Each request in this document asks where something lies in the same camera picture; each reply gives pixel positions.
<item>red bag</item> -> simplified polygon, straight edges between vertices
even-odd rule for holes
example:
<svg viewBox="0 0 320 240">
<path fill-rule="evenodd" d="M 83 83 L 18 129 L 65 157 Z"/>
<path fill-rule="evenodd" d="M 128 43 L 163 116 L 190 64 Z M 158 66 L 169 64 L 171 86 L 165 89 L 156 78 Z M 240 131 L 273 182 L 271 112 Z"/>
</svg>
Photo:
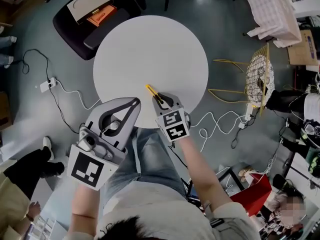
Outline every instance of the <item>red bag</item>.
<svg viewBox="0 0 320 240">
<path fill-rule="evenodd" d="M 250 175 L 253 177 L 250 186 L 230 197 L 232 201 L 242 204 L 249 217 L 261 210 L 272 191 L 267 175 L 255 172 Z"/>
</svg>

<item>gray floor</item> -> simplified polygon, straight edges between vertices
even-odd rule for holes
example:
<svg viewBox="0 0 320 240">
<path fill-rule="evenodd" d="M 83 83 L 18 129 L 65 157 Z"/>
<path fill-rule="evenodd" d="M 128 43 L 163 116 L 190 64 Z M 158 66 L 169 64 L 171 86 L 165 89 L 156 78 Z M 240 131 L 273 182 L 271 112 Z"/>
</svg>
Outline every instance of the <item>gray floor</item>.
<svg viewBox="0 0 320 240">
<path fill-rule="evenodd" d="M 49 76 L 55 76 L 67 90 L 80 90 L 84 102 L 90 106 L 98 100 L 93 82 L 94 59 L 84 61 L 78 57 L 58 35 L 52 23 L 54 15 L 68 1 L 52 0 L 39 5 L 15 22 L 10 35 L 18 37 L 15 58 L 19 59 L 27 49 L 39 49 L 50 59 Z M 237 91 L 244 89 L 245 74 L 230 64 L 213 62 L 212 59 L 249 62 L 253 53 L 265 45 L 263 40 L 242 35 L 243 32 L 256 27 L 246 0 L 170 0 L 167 12 L 164 12 L 165 0 L 146 0 L 146 3 L 147 9 L 143 14 L 172 18 L 184 24 L 200 40 L 209 64 L 208 88 Z M 40 92 L 40 84 L 46 80 L 46 61 L 35 52 L 29 53 L 25 59 L 30 64 L 29 74 L 22 74 L 21 65 L 13 65 L 8 70 L 3 70 L 0 75 L 2 86 L 9 94 L 14 118 L 13 126 L 2 132 L 2 158 L 18 158 L 35 148 L 40 148 L 43 136 L 50 136 L 56 157 L 64 156 L 70 145 L 77 141 L 78 136 L 62 122 L 50 92 Z M 288 66 L 287 49 L 276 48 L 270 43 L 270 60 L 274 68 L 276 89 L 282 90 L 285 84 L 292 85 L 294 72 Z M 82 108 L 77 94 L 66 94 L 60 87 L 56 87 L 54 93 L 58 97 L 66 121 L 78 129 L 90 112 Z M 234 95 L 223 97 L 231 100 L 239 98 Z M 192 122 L 197 123 L 207 112 L 212 112 L 217 119 L 230 110 L 243 115 L 246 105 L 223 103 L 206 91 L 198 107 L 191 113 Z M 220 127 L 229 131 L 234 120 L 233 115 L 228 115 L 220 121 Z M 248 164 L 264 171 L 268 160 L 278 147 L 278 131 L 283 125 L 282 118 L 272 111 L 265 110 L 261 117 L 257 116 L 254 125 L 240 132 L 236 149 L 231 149 L 231 141 L 237 130 L 233 130 L 229 135 L 217 130 L 208 140 L 203 154 L 215 170 L 218 170 L 219 165 L 241 167 Z M 211 134 L 215 124 L 208 116 L 199 126 L 205 127 Z M 191 130 L 199 148 L 204 141 L 198 133 L 200 127 Z M 288 155 L 282 148 L 279 152 L 283 152 L 284 156 Z M 172 160 L 180 175 L 188 180 L 186 169 L 175 157 Z M 280 162 L 273 168 L 272 173 L 281 171 Z M 72 183 L 68 179 L 65 181 L 67 182 L 62 182 L 58 187 L 69 189 L 68 186 Z M 49 183 L 52 187 L 56 185 L 55 179 L 49 179 Z M 68 211 L 70 207 L 69 200 L 73 190 L 69 189 L 64 193 L 64 198 L 55 197 L 56 203 L 51 204 L 51 207 L 53 210 L 59 207 L 58 211 L 55 211 L 55 218 L 68 225 L 69 216 L 66 215 L 65 209 Z"/>
</svg>

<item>blue jeans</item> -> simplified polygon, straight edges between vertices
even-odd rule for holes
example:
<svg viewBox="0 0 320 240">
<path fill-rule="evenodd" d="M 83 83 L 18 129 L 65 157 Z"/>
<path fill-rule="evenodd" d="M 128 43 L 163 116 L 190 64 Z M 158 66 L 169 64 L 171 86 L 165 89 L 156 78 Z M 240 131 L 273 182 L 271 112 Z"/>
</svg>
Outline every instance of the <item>blue jeans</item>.
<svg viewBox="0 0 320 240">
<path fill-rule="evenodd" d="M 139 128 L 136 138 L 141 173 L 137 171 L 135 151 L 130 139 L 126 146 L 128 154 L 104 185 L 103 205 L 132 181 L 162 184 L 186 197 L 183 182 L 157 130 Z"/>
<path fill-rule="evenodd" d="M 12 45 L 11 36 L 0 37 L 0 49 L 9 47 Z M 9 56 L 0 53 L 0 65 L 9 64 Z"/>
</svg>

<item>white round table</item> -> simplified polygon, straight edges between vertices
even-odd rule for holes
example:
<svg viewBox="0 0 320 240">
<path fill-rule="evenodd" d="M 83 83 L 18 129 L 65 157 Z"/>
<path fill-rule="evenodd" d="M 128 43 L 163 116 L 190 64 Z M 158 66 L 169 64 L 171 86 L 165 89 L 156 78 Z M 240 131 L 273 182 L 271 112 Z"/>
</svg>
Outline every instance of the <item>white round table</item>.
<svg viewBox="0 0 320 240">
<path fill-rule="evenodd" d="M 157 128 L 149 84 L 156 92 L 177 96 L 186 112 L 200 102 L 208 82 L 206 53 L 196 36 L 179 22 L 140 16 L 115 27 L 102 41 L 93 65 L 101 101 L 138 97 L 141 112 L 135 126 Z M 116 116 L 122 120 L 125 111 Z"/>
</svg>

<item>hand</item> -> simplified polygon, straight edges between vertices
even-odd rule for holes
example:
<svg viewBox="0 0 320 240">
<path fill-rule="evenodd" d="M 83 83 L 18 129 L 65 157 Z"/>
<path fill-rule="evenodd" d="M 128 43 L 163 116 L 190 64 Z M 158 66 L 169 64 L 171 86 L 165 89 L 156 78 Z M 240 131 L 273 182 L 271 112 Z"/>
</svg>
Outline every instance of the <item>hand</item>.
<svg viewBox="0 0 320 240">
<path fill-rule="evenodd" d="M 31 218 L 35 218 L 37 217 L 41 212 L 41 207 L 40 207 L 40 204 L 39 202 L 32 202 L 30 205 L 29 205 L 29 211 L 28 211 L 28 215 L 31 217 Z"/>
</svg>

